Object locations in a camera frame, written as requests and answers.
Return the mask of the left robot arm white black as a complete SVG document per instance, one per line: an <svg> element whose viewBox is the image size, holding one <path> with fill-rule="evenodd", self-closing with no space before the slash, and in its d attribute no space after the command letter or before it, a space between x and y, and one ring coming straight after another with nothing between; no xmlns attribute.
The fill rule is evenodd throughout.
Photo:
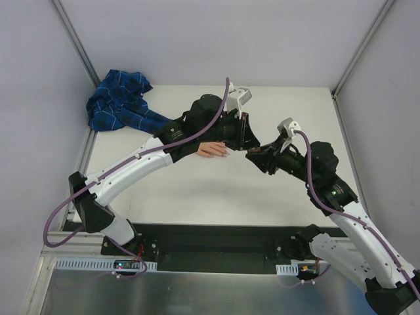
<svg viewBox="0 0 420 315"><path fill-rule="evenodd" d="M137 233L128 219L111 209L111 201L145 176L197 152L202 142L223 142L237 151L259 146L249 115L242 110L251 97L247 89L235 89L225 99L204 94L127 157L87 176L70 175L73 204L85 231L100 232L124 255L134 254Z"/></svg>

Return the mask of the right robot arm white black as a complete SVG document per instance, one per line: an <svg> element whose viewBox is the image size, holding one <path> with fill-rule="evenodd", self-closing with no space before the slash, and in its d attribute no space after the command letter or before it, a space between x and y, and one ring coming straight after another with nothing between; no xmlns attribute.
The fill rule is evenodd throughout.
<svg viewBox="0 0 420 315"><path fill-rule="evenodd" d="M368 217L357 195L336 174L339 163L331 144L310 144L312 163L277 138L252 148L246 158L263 173L282 170L306 184L311 202L330 218L357 248L353 253L311 224L283 242L282 253L298 261L320 258L354 282L376 314L401 314L419 300L419 270L408 263Z"/></svg>

